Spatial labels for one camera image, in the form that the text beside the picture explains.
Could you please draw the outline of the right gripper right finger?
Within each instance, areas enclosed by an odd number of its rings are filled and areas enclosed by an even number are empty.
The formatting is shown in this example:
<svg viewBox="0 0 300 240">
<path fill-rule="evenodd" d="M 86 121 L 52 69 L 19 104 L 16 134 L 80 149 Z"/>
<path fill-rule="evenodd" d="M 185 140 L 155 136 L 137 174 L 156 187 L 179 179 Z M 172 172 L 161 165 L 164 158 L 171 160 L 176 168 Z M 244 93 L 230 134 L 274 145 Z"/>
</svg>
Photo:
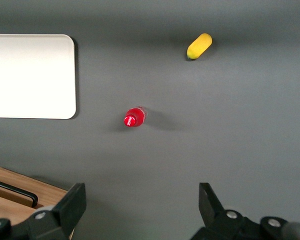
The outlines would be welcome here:
<svg viewBox="0 0 300 240">
<path fill-rule="evenodd" d="M 239 212 L 224 209 L 209 183 L 199 184 L 198 208 L 204 227 L 193 240 L 261 240 L 260 225 Z"/>
</svg>

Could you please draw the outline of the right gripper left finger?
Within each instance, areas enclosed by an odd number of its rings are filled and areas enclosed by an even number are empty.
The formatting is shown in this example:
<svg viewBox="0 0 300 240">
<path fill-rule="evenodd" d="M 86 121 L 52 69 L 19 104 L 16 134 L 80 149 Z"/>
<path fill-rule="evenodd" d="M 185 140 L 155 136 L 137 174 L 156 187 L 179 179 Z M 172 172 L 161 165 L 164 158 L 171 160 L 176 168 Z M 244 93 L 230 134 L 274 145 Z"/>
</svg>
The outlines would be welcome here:
<svg viewBox="0 0 300 240">
<path fill-rule="evenodd" d="M 13 240 L 68 240 L 87 207 L 86 186 L 76 183 L 51 209 L 38 209 L 12 227 Z"/>
</svg>

